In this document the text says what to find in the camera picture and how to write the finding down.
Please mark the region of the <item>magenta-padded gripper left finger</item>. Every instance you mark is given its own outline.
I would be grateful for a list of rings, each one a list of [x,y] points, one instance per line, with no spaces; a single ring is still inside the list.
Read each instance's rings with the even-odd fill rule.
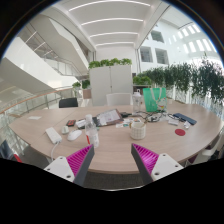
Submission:
[[[68,157],[59,156],[45,171],[82,186],[93,156],[94,146],[88,145]]]

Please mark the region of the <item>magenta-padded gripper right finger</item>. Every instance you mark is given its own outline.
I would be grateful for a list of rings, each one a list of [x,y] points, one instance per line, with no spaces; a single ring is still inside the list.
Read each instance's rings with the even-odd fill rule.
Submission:
[[[157,154],[138,144],[131,145],[131,154],[145,185],[183,169],[168,154]]]

